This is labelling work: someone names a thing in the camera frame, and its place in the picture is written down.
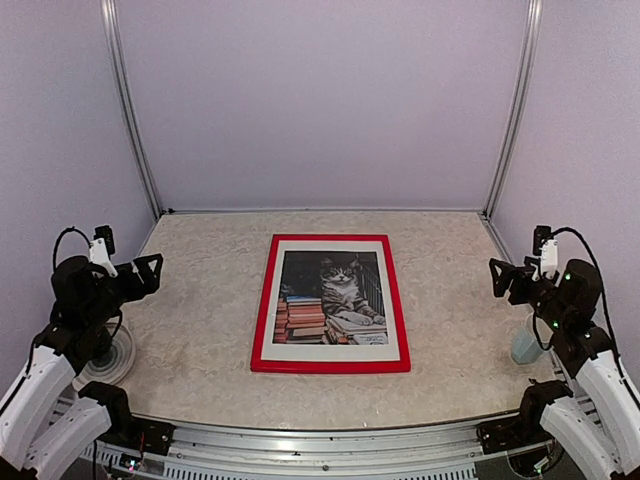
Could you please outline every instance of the framed picture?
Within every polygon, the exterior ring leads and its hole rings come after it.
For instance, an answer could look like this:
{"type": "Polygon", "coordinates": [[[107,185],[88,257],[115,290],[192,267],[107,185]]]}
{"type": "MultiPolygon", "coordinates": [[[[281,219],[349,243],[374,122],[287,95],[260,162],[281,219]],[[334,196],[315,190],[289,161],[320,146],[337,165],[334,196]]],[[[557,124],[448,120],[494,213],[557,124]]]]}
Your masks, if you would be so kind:
{"type": "Polygon", "coordinates": [[[251,370],[410,371],[389,238],[274,235],[251,370]]]}

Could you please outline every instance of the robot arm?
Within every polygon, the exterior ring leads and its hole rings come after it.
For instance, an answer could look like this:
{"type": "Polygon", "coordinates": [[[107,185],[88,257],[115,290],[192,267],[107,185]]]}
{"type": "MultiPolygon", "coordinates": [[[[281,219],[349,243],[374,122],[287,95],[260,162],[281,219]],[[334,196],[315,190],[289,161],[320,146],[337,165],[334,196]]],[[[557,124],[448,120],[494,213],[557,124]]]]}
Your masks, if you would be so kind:
{"type": "Polygon", "coordinates": [[[640,478],[640,395],[617,358],[615,341],[592,321],[604,291],[600,271],[595,259],[595,265],[572,259],[556,285],[556,249],[551,229],[539,226],[534,232],[539,259],[526,257],[522,267],[491,259],[494,295],[508,291],[509,303],[529,304],[547,323],[563,370],[589,395],[604,431],[584,415],[573,392],[554,381],[529,387],[518,418],[507,428],[485,424],[479,434],[526,439],[542,429],[561,443],[588,479],[640,478]]]}
{"type": "Polygon", "coordinates": [[[114,266],[114,252],[111,229],[99,227],[89,258],[70,257],[53,272],[56,301],[50,323],[34,338],[29,360],[0,403],[3,479],[55,480],[98,436],[134,435],[124,390],[93,382],[58,422],[35,438],[62,391],[110,348],[106,322],[121,314],[124,303],[159,288],[161,255],[114,266]]]}

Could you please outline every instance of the backdrop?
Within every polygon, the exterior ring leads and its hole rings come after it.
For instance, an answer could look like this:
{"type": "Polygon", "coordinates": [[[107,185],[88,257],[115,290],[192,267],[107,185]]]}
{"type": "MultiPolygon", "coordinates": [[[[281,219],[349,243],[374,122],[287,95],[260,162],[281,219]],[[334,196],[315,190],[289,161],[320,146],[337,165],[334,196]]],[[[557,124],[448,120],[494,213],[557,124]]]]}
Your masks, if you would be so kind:
{"type": "Polygon", "coordinates": [[[480,209],[526,0],[118,2],[165,207],[480,209]]]}
{"type": "MultiPolygon", "coordinates": [[[[83,0],[0,2],[0,397],[49,320],[58,233],[110,223],[128,261],[152,226],[100,15],[83,0]]],[[[79,238],[60,259],[86,254],[79,238]]]]}
{"type": "MultiPolygon", "coordinates": [[[[640,382],[640,3],[545,0],[536,64],[495,224],[517,261],[536,224],[581,231],[623,359],[640,382]]],[[[586,258],[559,237],[562,259],[586,258]]]]}

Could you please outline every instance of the cat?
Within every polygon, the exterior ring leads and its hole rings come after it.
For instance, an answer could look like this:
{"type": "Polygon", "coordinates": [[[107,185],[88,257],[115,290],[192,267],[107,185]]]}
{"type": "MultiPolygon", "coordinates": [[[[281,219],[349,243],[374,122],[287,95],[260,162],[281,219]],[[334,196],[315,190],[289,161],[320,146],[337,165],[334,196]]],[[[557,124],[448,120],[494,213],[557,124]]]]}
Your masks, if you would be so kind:
{"type": "Polygon", "coordinates": [[[385,318],[371,308],[360,293],[360,262],[357,258],[346,264],[323,258],[321,267],[322,308],[325,315],[340,317],[357,325],[385,324],[385,318]]]}

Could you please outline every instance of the cat's face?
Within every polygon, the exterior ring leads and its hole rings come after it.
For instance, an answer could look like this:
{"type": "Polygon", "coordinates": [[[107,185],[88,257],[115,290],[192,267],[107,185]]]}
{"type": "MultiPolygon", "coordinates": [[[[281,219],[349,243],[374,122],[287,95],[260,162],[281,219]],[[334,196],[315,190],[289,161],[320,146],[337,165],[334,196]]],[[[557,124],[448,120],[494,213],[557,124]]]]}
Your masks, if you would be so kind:
{"type": "Polygon", "coordinates": [[[323,258],[321,263],[322,270],[320,270],[320,276],[322,279],[337,285],[345,285],[353,282],[356,279],[358,268],[360,267],[358,260],[347,264],[339,264],[334,263],[329,258],[323,258]]]}

